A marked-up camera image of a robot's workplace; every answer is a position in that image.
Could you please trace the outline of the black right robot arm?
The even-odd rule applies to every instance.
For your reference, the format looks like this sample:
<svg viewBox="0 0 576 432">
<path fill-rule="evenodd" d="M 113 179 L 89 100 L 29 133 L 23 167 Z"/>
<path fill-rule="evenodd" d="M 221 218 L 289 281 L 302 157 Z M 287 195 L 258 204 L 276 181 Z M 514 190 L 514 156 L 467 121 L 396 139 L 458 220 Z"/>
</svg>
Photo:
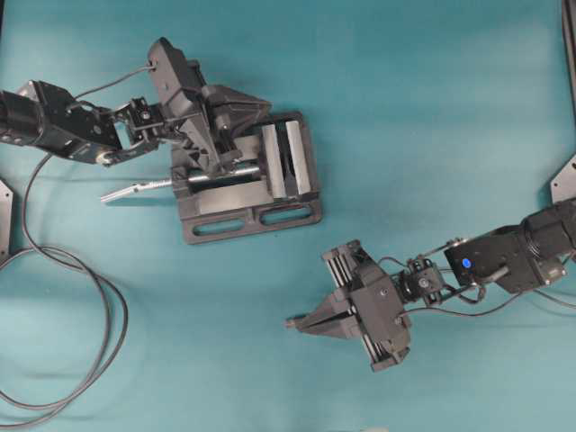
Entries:
<svg viewBox="0 0 576 432">
<path fill-rule="evenodd" d="M 410 351 L 405 304 L 423 301 L 425 310 L 436 311 L 454 297 L 481 302 L 487 284 L 520 295 L 563 277 L 562 258 L 575 252 L 575 201 L 556 202 L 518 225 L 456 239 L 440 249 L 456 287 L 446 283 L 428 254 L 388 274 L 358 240 L 331 249 L 322 258 L 335 290 L 316 310 L 288 319 L 287 327 L 317 336 L 361 338 L 376 372 L 398 365 Z"/>
</svg>

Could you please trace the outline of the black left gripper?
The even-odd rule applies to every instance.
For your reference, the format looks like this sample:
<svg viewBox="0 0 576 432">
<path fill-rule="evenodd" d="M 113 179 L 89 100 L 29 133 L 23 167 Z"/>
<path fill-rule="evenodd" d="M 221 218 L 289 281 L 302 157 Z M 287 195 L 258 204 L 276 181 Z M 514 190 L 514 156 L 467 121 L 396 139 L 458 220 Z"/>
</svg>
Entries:
<svg viewBox="0 0 576 432">
<path fill-rule="evenodd" d="M 175 120 L 174 164 L 214 176 L 231 172 L 243 156 L 233 138 L 262 121 L 272 104 L 225 85 L 205 85 L 199 63 L 188 62 L 166 38 L 152 44 L 148 60 L 161 110 Z"/>
</svg>

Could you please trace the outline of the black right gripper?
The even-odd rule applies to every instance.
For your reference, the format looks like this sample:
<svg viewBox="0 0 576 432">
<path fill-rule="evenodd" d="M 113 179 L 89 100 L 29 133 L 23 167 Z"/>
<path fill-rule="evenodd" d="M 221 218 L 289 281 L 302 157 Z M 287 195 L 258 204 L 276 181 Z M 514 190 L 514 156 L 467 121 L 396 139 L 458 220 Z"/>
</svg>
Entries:
<svg viewBox="0 0 576 432">
<path fill-rule="evenodd" d="M 353 240 L 323 254 L 336 285 L 316 310 L 294 319 L 301 333 L 360 338 L 373 371 L 400 364 L 410 351 L 410 322 L 392 278 Z"/>
</svg>

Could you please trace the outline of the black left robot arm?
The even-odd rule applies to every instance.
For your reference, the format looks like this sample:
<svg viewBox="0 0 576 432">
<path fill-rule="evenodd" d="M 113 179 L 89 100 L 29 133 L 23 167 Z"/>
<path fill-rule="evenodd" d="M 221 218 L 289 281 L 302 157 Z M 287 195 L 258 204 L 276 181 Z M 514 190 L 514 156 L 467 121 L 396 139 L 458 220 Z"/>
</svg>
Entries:
<svg viewBox="0 0 576 432">
<path fill-rule="evenodd" d="M 271 103 L 225 85 L 207 85 L 199 63 L 166 38 L 151 46 L 145 69 L 158 103 L 136 98 L 112 110 L 43 81 L 31 81 L 18 93 L 3 91 L 1 141 L 105 167 L 170 142 L 209 176 L 232 170 L 242 157 L 236 138 L 261 122 Z"/>
</svg>

